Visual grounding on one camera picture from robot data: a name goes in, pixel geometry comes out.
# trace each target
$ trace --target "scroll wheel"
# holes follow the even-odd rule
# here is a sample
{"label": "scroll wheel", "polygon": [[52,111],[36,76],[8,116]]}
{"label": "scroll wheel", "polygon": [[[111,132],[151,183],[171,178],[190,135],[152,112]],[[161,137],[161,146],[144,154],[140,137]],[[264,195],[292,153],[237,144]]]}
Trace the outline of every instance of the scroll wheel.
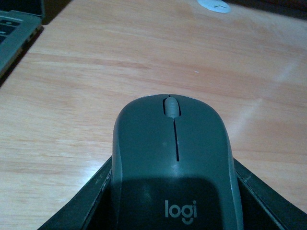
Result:
{"label": "scroll wheel", "polygon": [[164,114],[173,119],[180,116],[179,104],[174,97],[168,97],[164,101]]}

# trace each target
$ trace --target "desk surface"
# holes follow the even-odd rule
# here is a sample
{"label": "desk surface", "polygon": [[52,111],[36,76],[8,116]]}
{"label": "desk surface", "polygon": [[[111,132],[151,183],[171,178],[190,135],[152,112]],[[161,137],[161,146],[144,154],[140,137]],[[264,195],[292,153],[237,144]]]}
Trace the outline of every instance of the desk surface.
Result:
{"label": "desk surface", "polygon": [[0,229],[36,229],[112,154],[139,97],[202,100],[233,155],[307,212],[307,23],[196,0],[74,0],[0,88]]}

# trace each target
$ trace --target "logi logo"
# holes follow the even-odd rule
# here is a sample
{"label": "logi logo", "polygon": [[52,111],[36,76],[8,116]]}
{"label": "logi logo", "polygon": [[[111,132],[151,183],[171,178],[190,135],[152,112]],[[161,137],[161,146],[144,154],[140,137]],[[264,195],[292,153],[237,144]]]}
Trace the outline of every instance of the logi logo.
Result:
{"label": "logi logo", "polygon": [[193,205],[184,205],[180,208],[178,205],[172,205],[168,207],[168,200],[165,201],[165,217],[168,218],[169,215],[173,218],[177,218],[180,215],[182,222],[186,225],[190,225],[194,218],[197,217],[196,201],[193,200]]}

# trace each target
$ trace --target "white round object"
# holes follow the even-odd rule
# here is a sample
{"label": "white round object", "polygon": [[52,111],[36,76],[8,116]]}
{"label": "white round object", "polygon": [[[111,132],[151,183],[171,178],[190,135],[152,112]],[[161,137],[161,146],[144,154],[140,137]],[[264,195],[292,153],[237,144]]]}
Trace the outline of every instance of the white round object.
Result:
{"label": "white round object", "polygon": [[197,2],[204,8],[214,12],[229,13],[231,11],[230,6],[222,0],[197,0]]}

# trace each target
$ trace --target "laptop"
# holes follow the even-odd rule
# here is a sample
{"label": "laptop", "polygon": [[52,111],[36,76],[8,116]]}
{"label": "laptop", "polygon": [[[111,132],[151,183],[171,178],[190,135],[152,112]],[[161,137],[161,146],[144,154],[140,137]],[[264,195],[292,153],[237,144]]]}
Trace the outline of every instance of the laptop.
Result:
{"label": "laptop", "polygon": [[0,0],[0,78],[38,32],[43,0]]}

